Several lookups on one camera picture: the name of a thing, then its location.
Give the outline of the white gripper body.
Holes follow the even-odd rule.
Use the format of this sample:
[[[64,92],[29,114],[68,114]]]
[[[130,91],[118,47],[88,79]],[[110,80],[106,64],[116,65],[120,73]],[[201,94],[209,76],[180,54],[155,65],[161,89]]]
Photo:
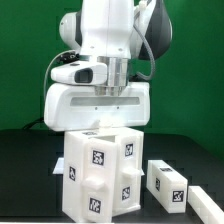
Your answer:
[[[150,119],[149,84],[130,82],[120,96],[99,96],[93,86],[53,84],[44,122],[54,131],[144,126]]]

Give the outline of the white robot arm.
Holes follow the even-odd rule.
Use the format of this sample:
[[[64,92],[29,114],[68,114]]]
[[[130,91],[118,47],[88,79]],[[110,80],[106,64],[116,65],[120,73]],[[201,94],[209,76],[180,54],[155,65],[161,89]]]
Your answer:
[[[155,60],[169,48],[172,25],[163,0],[83,0],[61,20],[75,54],[51,70],[44,122],[55,131],[142,126],[150,119],[149,80],[130,74],[132,59]]]

